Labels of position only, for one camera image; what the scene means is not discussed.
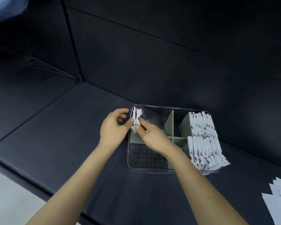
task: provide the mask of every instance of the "hello kitty face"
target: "hello kitty face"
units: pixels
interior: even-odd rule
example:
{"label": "hello kitty face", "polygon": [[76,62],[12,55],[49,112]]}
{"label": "hello kitty face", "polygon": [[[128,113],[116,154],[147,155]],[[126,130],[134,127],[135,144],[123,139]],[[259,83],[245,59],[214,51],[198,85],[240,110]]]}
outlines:
{"label": "hello kitty face", "polygon": [[229,163],[226,158],[222,158],[222,162],[223,162],[223,163]]}

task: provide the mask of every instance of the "clear plastic container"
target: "clear plastic container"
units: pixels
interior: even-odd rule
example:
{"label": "clear plastic container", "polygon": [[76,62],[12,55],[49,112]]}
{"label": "clear plastic container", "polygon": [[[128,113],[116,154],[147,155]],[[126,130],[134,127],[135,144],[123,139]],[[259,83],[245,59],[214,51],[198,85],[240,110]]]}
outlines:
{"label": "clear plastic container", "polygon": [[[175,107],[149,106],[135,104],[134,107],[143,109],[141,117],[146,121],[163,129],[166,135],[189,157],[187,134],[180,123],[189,112],[202,112],[203,110],[184,109]],[[168,160],[161,154],[148,148],[142,138],[129,130],[127,164],[129,170],[135,173],[174,174],[175,171]],[[217,173],[216,171],[200,171],[203,175]]]}

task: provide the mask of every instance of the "light blue object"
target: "light blue object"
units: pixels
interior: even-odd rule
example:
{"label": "light blue object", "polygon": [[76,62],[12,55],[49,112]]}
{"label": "light blue object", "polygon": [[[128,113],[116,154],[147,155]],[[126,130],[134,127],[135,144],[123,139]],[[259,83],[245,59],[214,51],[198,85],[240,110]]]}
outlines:
{"label": "light blue object", "polygon": [[29,0],[0,0],[0,22],[21,14],[28,2]]}

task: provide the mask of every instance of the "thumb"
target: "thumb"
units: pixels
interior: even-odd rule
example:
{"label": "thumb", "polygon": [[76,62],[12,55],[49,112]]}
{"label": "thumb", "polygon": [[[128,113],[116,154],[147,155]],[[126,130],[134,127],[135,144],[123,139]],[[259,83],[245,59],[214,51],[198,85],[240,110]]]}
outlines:
{"label": "thumb", "polygon": [[128,121],[126,121],[126,123],[123,124],[123,126],[125,126],[125,128],[128,131],[133,126],[133,124],[134,124],[134,120],[133,120],[133,118],[131,118]]}
{"label": "thumb", "polygon": [[143,138],[146,135],[146,131],[140,125],[135,126],[136,132]]}

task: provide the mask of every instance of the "white surface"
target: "white surface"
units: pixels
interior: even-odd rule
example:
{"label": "white surface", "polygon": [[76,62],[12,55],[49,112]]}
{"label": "white surface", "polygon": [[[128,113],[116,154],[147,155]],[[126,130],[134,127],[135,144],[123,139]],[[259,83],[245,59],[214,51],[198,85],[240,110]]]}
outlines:
{"label": "white surface", "polygon": [[24,225],[44,204],[45,201],[0,174],[0,225]]}
{"label": "white surface", "polygon": [[281,179],[276,178],[270,184],[273,195],[262,193],[262,198],[273,218],[275,225],[281,225]]}

